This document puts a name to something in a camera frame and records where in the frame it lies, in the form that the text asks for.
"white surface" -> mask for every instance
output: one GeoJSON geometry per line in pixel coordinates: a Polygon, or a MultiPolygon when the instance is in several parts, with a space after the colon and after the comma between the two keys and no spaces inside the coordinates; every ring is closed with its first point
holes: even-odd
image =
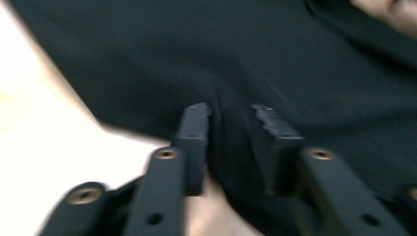
{"type": "MultiPolygon", "coordinates": [[[[35,235],[68,190],[117,188],[167,142],[101,127],[1,1],[0,35],[0,235],[35,235]]],[[[187,209],[188,235],[255,235],[212,182],[187,209]]]]}

